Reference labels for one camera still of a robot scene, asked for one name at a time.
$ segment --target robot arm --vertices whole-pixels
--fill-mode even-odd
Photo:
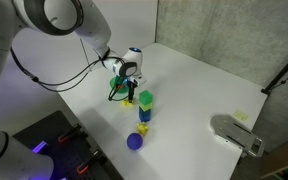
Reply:
[[[130,48],[123,61],[117,59],[107,46],[110,27],[92,0],[0,0],[0,74],[13,38],[25,27],[54,36],[75,31],[94,48],[108,70],[136,85],[145,82],[141,51]]]

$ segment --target tabletop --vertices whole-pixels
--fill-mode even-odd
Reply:
[[[124,179],[230,179],[242,151],[214,135],[211,117],[240,111],[252,129],[267,97],[262,87],[160,44],[142,51],[147,82],[135,97],[148,90],[154,98],[141,149],[126,145],[139,122],[138,104],[107,100],[112,72],[95,69],[60,96]]]

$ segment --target floor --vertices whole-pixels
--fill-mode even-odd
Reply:
[[[261,172],[261,158],[246,156],[236,165],[231,180],[259,180]]]

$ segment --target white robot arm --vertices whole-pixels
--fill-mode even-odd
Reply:
[[[141,73],[141,51],[130,48],[119,58],[109,49],[107,43],[111,37],[110,28],[92,0],[0,0],[0,74],[13,38],[23,28],[55,36],[75,31],[94,48],[104,67],[118,76],[128,78],[135,86],[145,82]],[[30,152],[24,146],[7,133],[0,132],[0,179],[8,177],[32,180],[49,177],[53,166],[49,159],[36,155],[23,158],[23,154],[30,156]],[[39,165],[29,162],[37,160]],[[19,170],[21,168],[28,170],[22,172]]]
[[[94,48],[107,69],[135,84],[145,82],[141,51],[130,48],[122,57],[125,63],[117,61],[118,55],[107,46],[110,27],[92,0],[0,0],[0,74],[13,38],[23,28],[55,36],[75,31]]]

